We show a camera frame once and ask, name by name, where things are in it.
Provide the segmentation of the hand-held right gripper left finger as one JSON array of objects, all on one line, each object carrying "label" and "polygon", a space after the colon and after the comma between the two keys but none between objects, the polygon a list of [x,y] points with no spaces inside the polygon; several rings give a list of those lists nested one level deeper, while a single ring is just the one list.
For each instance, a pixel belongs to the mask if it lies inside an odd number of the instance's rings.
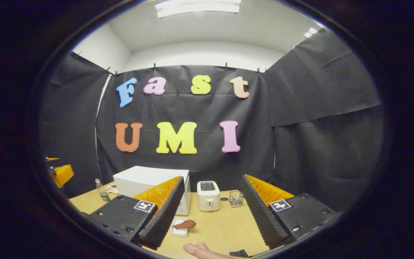
[{"label": "hand-held right gripper left finger", "polygon": [[134,197],[118,195],[87,218],[121,243],[156,250],[170,229],[184,192],[184,177],[177,176]]}]

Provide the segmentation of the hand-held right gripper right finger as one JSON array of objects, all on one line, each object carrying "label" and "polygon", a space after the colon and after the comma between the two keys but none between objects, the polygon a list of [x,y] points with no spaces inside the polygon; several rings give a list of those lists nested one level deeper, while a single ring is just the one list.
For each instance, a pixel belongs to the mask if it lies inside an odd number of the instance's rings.
[{"label": "hand-held right gripper right finger", "polygon": [[240,192],[270,249],[302,239],[338,214],[308,193],[292,195],[247,174]]}]

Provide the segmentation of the brown piece of meat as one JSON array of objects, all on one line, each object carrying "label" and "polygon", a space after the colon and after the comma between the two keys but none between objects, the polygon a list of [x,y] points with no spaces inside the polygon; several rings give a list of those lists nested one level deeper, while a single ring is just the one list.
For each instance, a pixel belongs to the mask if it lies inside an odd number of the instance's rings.
[{"label": "brown piece of meat", "polygon": [[175,229],[180,229],[180,228],[194,228],[196,226],[196,222],[194,220],[188,219],[188,220],[184,220],[181,223],[175,224],[174,228]]}]

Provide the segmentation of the white microwave oven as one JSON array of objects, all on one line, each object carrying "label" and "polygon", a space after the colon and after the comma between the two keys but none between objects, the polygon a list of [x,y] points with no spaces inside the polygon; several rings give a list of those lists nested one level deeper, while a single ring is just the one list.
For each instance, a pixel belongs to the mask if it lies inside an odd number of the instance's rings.
[{"label": "white microwave oven", "polygon": [[189,215],[191,190],[189,171],[187,169],[162,169],[143,166],[133,166],[113,175],[115,185],[120,195],[133,197],[158,184],[177,176],[184,178],[185,192],[179,203],[176,215]]}]

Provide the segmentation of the small white tray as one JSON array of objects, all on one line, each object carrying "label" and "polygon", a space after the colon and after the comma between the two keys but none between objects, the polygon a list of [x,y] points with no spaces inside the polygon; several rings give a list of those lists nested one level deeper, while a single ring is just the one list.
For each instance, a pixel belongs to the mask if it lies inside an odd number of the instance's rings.
[{"label": "small white tray", "polygon": [[171,226],[169,228],[169,232],[175,236],[180,238],[187,238],[188,237],[188,229],[187,228],[175,228],[175,225],[181,224],[184,221],[188,220],[187,218],[183,217],[174,217],[172,220]]}]

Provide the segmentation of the clear utensil holder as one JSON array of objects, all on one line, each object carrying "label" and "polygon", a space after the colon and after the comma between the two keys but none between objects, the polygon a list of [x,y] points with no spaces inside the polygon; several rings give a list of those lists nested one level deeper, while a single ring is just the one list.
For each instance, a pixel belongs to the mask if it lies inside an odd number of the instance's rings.
[{"label": "clear utensil holder", "polygon": [[229,204],[232,208],[243,206],[244,195],[239,190],[229,192]]}]

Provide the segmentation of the clear plastic water bottle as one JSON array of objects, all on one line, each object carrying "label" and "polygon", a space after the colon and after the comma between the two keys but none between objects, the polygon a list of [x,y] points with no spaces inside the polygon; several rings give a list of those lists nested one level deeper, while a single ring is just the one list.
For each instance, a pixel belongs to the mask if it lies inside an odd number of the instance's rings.
[{"label": "clear plastic water bottle", "polygon": [[105,187],[102,185],[100,179],[96,178],[95,183],[96,183],[96,190],[99,193],[102,200],[104,202],[110,202],[111,199],[108,195],[108,192],[106,191]]}]

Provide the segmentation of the white toaster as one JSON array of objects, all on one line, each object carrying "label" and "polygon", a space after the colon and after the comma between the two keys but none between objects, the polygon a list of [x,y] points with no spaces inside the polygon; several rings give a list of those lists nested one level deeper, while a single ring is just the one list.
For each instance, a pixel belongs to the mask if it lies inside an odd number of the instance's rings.
[{"label": "white toaster", "polygon": [[220,189],[214,181],[197,182],[198,208],[201,212],[220,210]]}]

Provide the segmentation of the black backdrop cloth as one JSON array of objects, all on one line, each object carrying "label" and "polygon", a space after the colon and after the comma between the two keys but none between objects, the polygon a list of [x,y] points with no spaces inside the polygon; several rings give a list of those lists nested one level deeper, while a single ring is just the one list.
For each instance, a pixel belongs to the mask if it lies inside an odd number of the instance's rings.
[{"label": "black backdrop cloth", "polygon": [[67,56],[47,84],[43,156],[71,164],[72,198],[134,166],[187,169],[191,187],[236,190],[248,174],[333,210],[375,177],[384,115],[365,67],[321,30],[266,73],[173,65],[109,77]]}]

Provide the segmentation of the long ceiling light panel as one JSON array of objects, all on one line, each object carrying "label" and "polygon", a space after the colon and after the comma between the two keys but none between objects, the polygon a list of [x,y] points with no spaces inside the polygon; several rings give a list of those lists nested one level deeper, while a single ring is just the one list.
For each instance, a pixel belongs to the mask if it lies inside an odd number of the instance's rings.
[{"label": "long ceiling light panel", "polygon": [[158,18],[199,12],[237,14],[241,2],[242,0],[166,0],[155,4],[155,8]]}]

